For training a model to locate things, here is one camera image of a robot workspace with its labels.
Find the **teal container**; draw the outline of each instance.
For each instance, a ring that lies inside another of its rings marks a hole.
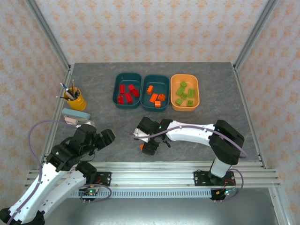
[[[164,94],[165,101],[161,102],[161,107],[156,108],[154,103],[150,102],[150,98],[152,96],[147,94],[148,87],[153,86],[153,92],[156,94]],[[143,86],[142,86],[142,94],[141,94],[141,104],[142,107],[151,112],[163,112],[170,102],[170,79],[163,75],[148,75],[145,77]]]
[[[125,85],[125,91],[129,92],[128,85],[133,84],[134,87],[139,91],[141,96],[141,87],[142,87],[142,77],[139,74],[135,73],[122,73],[117,75],[116,82],[114,85],[113,95],[112,95],[112,101],[119,109],[135,109],[139,106],[140,103],[140,96],[134,97],[131,94],[133,103],[128,104],[125,98],[125,95],[123,95],[124,98],[124,104],[120,105],[118,104],[118,96],[120,95],[120,84]]]

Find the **pencil holder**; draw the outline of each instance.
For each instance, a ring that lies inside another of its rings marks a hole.
[[[69,104],[71,109],[83,111],[86,107],[86,101],[84,100],[83,95],[81,94],[80,90],[77,89],[77,91],[79,92],[79,97],[77,99],[71,100],[71,101],[66,100],[66,102]]]

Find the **marble countertop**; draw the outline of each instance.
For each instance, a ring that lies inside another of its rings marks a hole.
[[[120,73],[134,72],[142,77],[150,74],[165,75],[192,74],[197,77],[200,104],[192,112],[178,112],[171,103],[164,112],[148,112],[139,105],[132,110],[116,108],[112,101],[115,78]],[[212,161],[215,154],[208,146],[192,142],[171,142],[171,148],[160,144],[154,156],[142,154],[139,145],[129,136],[142,117],[160,122],[172,119],[184,123],[211,124],[226,120],[244,137],[244,150],[248,159],[258,160],[244,106],[230,63],[201,62],[155,62],[155,63],[76,63],[72,73],[75,85],[81,90],[87,107],[84,112],[91,114],[97,131],[112,129],[115,141],[96,153],[94,161],[106,162],[147,162],[147,161]],[[74,129],[59,125],[54,144],[60,143]]]

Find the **wallpaper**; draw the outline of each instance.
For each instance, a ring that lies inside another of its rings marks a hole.
[[[235,62],[267,0],[37,0],[69,63]]]
[[[280,0],[239,71],[262,151],[300,221],[300,2]]]
[[[25,1],[0,1],[0,209],[23,193],[29,169],[37,163],[27,135],[54,112],[65,69],[39,28]],[[31,137],[40,154],[49,125]]]

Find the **toy brick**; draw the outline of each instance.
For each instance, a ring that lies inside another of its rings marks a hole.
[[[183,100],[181,100],[180,98],[178,98],[178,99],[176,100],[176,102],[175,102],[175,103],[176,103],[177,105],[181,105],[181,104],[182,104],[182,102],[183,102]]]
[[[135,89],[135,87],[133,86],[133,84],[130,84],[128,85],[128,89],[130,92],[132,92]]]
[[[164,94],[160,94],[158,95],[158,98],[157,98],[159,101],[165,101],[165,95]]]
[[[176,92],[176,95],[179,95],[179,96],[181,96],[182,95],[182,93],[184,92],[184,87],[180,87],[179,89],[178,89],[178,91]]]
[[[128,104],[132,104],[133,103],[133,100],[132,100],[132,97],[131,97],[130,93],[125,93],[125,97],[126,97],[126,100],[127,100]]]
[[[160,108],[160,107],[161,107],[160,101],[155,101],[155,107],[156,107],[156,108]]]
[[[158,97],[158,94],[153,93],[149,101],[152,103],[155,103],[155,100],[157,99],[157,97]]]
[[[148,95],[152,94],[152,91],[153,91],[153,86],[150,85],[150,86],[148,87],[148,89],[147,89],[147,94],[148,94]]]
[[[120,94],[125,94],[125,85],[124,84],[120,84]]]
[[[123,105],[124,104],[124,98],[122,95],[118,96],[118,104]]]
[[[188,100],[187,101],[187,106],[192,107],[193,106],[193,101],[192,100]]]
[[[134,97],[139,97],[140,96],[140,93],[137,89],[133,89],[132,94],[133,94]]]
[[[183,100],[186,100],[188,95],[186,93],[182,93],[180,96]]]
[[[193,98],[193,97],[194,97],[194,94],[195,94],[195,90],[194,90],[194,89],[192,89],[192,88],[188,89],[187,96],[188,96],[189,98]]]
[[[180,83],[180,86],[185,88],[185,87],[187,87],[187,83],[185,83],[185,82],[183,81],[183,82]]]

